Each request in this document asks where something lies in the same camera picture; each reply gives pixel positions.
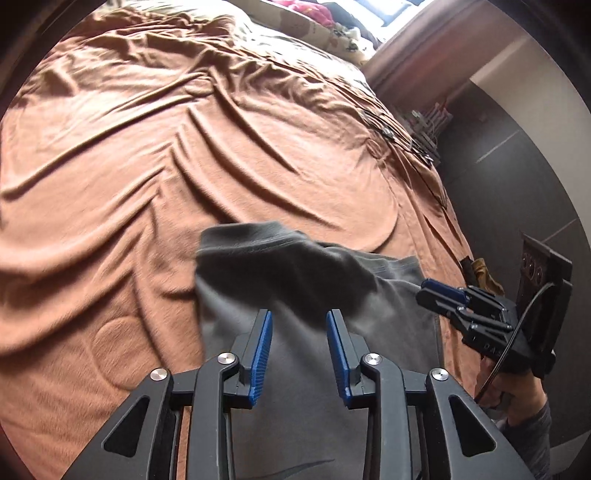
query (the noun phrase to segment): metal screw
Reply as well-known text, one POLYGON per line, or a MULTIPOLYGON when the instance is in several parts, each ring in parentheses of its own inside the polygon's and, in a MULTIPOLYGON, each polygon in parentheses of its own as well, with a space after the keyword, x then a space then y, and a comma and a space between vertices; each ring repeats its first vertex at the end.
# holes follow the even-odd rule
POLYGON ((382 356, 377 353, 368 353, 363 357, 363 360, 369 365, 378 365, 382 363, 382 356))
POLYGON ((217 356, 217 362, 222 365, 230 365, 234 363, 234 360, 236 360, 236 355, 234 355, 232 352, 220 353, 217 356))
POLYGON ((443 382, 449 378, 449 373, 447 373, 447 370, 444 370, 443 368, 434 368, 431 371, 431 376, 435 380, 443 382))
POLYGON ((155 368, 150 372, 150 378, 155 382, 164 380, 168 376, 168 372, 165 368, 155 368))

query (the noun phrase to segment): gray cloth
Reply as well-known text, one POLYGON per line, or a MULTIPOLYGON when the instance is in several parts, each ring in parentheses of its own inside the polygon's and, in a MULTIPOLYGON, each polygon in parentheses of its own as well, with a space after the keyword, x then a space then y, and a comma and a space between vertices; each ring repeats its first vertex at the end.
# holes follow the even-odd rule
POLYGON ((506 420, 499 422, 499 430, 519 453, 534 474, 535 480, 550 480, 550 406, 548 402, 536 415, 515 427, 506 420))
MULTIPOLYGON (((207 357, 248 332, 258 309, 273 313, 261 398, 232 413, 238 478, 361 479, 367 411, 350 411, 339 398, 326 313, 340 309, 372 351, 427 373, 443 360, 438 318, 414 298, 422 280, 414 257, 320 244, 276 222, 203 232, 196 288, 207 357)), ((411 441, 416 446, 413 433, 411 441)))

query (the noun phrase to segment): gray sleeve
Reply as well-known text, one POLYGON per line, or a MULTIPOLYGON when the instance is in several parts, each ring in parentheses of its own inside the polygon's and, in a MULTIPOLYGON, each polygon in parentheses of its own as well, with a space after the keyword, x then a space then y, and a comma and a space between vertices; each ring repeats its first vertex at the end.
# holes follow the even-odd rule
POLYGON ((506 421, 499 430, 519 453, 536 480, 550 480, 550 406, 546 405, 530 419, 511 427, 506 421))

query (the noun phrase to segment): brown bedsheet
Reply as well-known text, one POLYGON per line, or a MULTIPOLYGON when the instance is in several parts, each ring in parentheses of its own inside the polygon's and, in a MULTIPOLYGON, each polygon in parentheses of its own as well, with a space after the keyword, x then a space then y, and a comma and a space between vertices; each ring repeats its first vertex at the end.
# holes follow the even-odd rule
MULTIPOLYGON (((59 478, 152 368, 203 362, 208 226, 279 220, 463 284, 469 248, 437 173, 358 114, 382 105, 241 49, 232 28, 90 16, 2 121, 0 423, 37 480, 59 478)), ((472 391, 478 356, 441 330, 472 391)))

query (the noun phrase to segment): black cable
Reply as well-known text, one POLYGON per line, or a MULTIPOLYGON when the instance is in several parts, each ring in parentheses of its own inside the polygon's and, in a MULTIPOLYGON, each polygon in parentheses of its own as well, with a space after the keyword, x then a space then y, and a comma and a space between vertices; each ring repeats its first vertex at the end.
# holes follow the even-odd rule
POLYGON ((478 392, 478 395, 476 397, 474 397, 474 401, 476 403, 479 403, 480 400, 482 400, 482 397, 486 393, 486 390, 488 389, 488 387, 491 386, 492 381, 495 379, 495 377, 498 375, 499 371, 501 370, 501 366, 503 365, 505 358, 507 357, 507 355, 511 351, 511 348, 513 347, 513 344, 515 343, 515 340, 517 338, 517 334, 519 334, 521 327, 523 326, 523 322, 524 322, 525 318, 527 317, 527 314, 530 312, 532 306, 542 296, 542 294, 544 292, 546 292, 549 288, 555 287, 555 286, 556 286, 556 284, 554 284, 552 282, 548 282, 548 283, 544 284, 544 286, 542 288, 540 288, 537 291, 537 293, 534 295, 534 298, 531 299, 531 302, 528 303, 523 314, 521 315, 521 318, 519 319, 519 322, 517 322, 517 326, 515 327, 515 330, 513 330, 513 334, 511 335, 511 338, 509 338, 509 341, 507 342, 507 346, 503 350, 503 353, 501 353, 501 356, 499 357, 499 361, 496 363, 495 367, 492 369, 491 374, 488 376, 488 378, 486 379, 486 381, 482 385, 482 388, 478 392))

